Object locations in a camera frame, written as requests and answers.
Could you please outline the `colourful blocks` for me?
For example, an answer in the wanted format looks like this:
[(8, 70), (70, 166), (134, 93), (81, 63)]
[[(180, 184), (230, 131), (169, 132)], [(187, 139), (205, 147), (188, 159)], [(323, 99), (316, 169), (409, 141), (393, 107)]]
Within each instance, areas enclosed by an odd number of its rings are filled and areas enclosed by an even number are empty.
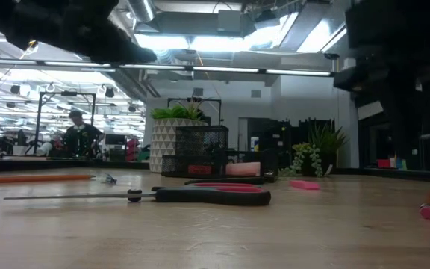
[(406, 160), (397, 155), (389, 158), (377, 159), (376, 164), (379, 169), (407, 170)]

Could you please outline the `person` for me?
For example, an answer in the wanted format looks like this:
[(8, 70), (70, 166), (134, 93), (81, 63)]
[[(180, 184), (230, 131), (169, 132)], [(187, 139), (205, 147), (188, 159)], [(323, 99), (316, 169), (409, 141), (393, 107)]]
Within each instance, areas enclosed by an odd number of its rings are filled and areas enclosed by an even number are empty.
[(99, 142), (103, 132), (84, 122), (80, 111), (70, 111), (69, 118), (73, 125), (66, 130), (63, 142), (70, 157), (95, 158), (99, 151)]

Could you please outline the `pink eraser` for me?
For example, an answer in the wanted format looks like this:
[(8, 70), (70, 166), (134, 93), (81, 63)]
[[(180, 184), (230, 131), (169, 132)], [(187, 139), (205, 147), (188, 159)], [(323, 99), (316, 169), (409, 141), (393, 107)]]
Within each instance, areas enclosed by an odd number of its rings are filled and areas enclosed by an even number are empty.
[(290, 186), (302, 190), (319, 190), (320, 186), (316, 182), (302, 181), (302, 180), (291, 180)]

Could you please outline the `black mesh desk organizer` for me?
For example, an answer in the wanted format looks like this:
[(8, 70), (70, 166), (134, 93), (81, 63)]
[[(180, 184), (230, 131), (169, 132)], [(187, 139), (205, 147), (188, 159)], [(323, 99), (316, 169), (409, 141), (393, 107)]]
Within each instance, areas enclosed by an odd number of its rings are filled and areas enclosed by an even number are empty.
[[(260, 162), (259, 176), (227, 176), (227, 164)], [(188, 173), (189, 165), (210, 165), (212, 174)], [(237, 151), (228, 147), (225, 126), (188, 126), (176, 128), (175, 154), (164, 155), (162, 176), (238, 183), (273, 183), (278, 179), (278, 154), (274, 149), (260, 152)]]

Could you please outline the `black background frame rig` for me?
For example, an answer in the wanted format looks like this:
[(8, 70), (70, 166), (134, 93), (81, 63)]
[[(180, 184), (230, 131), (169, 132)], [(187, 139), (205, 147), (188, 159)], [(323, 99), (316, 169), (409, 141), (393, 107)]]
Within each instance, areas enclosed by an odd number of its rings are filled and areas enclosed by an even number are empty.
[(40, 97), (38, 101), (38, 110), (37, 110), (37, 124), (35, 129), (35, 140), (34, 140), (34, 147), (33, 147), (33, 154), (37, 154), (37, 149), (39, 147), (39, 134), (40, 134), (40, 121), (42, 116), (42, 108), (43, 106), (49, 102), (54, 96), (61, 95), (61, 96), (91, 96), (93, 98), (91, 105), (91, 118), (90, 123), (94, 124), (94, 115), (96, 112), (96, 94), (95, 93), (79, 93), (77, 91), (71, 91), (71, 90), (64, 90), (61, 92), (48, 92), (43, 91), (40, 92)]

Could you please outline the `small trailing succulent plant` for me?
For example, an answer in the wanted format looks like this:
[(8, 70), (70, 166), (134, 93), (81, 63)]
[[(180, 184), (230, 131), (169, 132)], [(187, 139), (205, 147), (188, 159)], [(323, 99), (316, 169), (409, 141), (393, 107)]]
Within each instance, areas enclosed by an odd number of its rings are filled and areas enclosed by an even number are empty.
[(342, 128), (314, 125), (308, 129), (308, 141), (294, 144), (294, 158), (289, 167), (278, 171), (281, 177), (326, 177), (337, 166), (340, 148), (347, 142)]

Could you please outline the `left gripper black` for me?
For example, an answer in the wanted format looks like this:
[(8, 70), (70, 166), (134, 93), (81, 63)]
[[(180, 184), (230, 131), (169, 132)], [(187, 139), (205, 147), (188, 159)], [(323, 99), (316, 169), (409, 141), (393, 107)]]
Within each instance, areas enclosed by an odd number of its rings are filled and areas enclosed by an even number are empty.
[(144, 64), (156, 54), (133, 43), (109, 20), (118, 0), (20, 0), (5, 36), (15, 45), (30, 40), (111, 63)]

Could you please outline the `succulent in white patterned pot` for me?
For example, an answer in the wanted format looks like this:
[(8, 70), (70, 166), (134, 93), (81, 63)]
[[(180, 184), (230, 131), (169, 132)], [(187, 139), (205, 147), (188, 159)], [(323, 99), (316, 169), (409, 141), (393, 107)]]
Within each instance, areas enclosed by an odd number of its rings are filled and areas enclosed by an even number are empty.
[(200, 110), (204, 99), (189, 98), (186, 104), (176, 100), (177, 104), (167, 108), (153, 108), (151, 117), (152, 140), (150, 143), (149, 168), (153, 173), (162, 172), (164, 155), (175, 154), (176, 128), (188, 126), (206, 126)]

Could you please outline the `red and black scissors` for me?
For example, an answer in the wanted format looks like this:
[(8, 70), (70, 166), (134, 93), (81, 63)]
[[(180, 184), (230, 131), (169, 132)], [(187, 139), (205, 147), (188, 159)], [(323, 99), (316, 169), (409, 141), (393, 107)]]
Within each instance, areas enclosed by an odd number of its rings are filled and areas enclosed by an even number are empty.
[(5, 200), (83, 199), (83, 198), (126, 198), (139, 202), (142, 198), (153, 198), (155, 202), (194, 202), (218, 205), (265, 206), (272, 195), (258, 185), (227, 182), (200, 182), (180, 187), (153, 188), (151, 193), (128, 190), (119, 194), (71, 194), (35, 197), (5, 197)]

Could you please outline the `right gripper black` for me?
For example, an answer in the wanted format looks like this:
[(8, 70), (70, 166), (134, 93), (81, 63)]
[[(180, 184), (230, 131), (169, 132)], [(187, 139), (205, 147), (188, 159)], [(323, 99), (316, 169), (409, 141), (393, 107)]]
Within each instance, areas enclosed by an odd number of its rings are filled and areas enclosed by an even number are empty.
[(415, 90), (420, 65), (407, 61), (359, 63), (334, 75), (334, 86), (358, 95), (393, 98), (397, 108), (419, 108), (420, 92)]

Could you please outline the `pink sticky note pad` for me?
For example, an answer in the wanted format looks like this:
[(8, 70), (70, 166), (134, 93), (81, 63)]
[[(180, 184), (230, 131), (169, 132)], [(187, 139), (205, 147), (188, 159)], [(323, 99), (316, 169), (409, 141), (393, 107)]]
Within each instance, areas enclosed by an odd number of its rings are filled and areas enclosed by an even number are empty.
[(259, 176), (260, 171), (260, 162), (227, 164), (225, 167), (225, 174), (227, 176)]

